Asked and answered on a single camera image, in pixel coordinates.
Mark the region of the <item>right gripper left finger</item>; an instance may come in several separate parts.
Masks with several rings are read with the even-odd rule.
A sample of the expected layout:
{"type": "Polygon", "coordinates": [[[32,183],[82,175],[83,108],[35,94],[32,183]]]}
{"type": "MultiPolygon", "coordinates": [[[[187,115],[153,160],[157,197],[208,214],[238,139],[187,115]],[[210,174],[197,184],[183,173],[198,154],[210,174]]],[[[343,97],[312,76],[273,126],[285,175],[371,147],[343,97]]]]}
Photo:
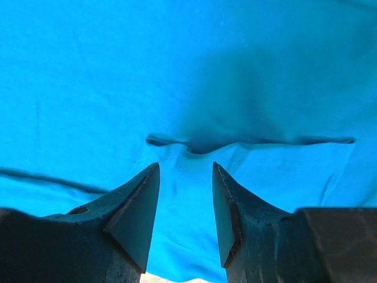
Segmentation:
{"type": "Polygon", "coordinates": [[[67,214],[1,209],[2,282],[139,282],[146,271],[160,187],[152,163],[67,214]]]}

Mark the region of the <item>blue t shirt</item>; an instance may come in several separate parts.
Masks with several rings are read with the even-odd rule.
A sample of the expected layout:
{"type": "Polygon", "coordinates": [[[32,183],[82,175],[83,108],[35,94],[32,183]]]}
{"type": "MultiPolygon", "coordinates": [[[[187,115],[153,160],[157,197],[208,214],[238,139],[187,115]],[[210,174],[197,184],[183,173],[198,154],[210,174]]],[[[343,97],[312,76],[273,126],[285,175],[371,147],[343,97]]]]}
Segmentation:
{"type": "Polygon", "coordinates": [[[2,1],[1,206],[160,165],[147,270],[225,282],[211,170],[288,212],[376,205],[375,1],[2,1]]]}

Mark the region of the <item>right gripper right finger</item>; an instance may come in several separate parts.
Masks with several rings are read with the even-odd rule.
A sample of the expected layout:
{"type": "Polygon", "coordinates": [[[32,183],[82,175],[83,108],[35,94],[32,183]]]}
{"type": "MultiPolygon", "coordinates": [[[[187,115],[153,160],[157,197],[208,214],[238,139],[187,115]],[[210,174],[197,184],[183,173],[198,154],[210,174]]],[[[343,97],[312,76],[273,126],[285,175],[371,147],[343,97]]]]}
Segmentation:
{"type": "Polygon", "coordinates": [[[213,206],[229,282],[375,282],[375,208],[285,212],[237,183],[218,163],[213,206]]]}

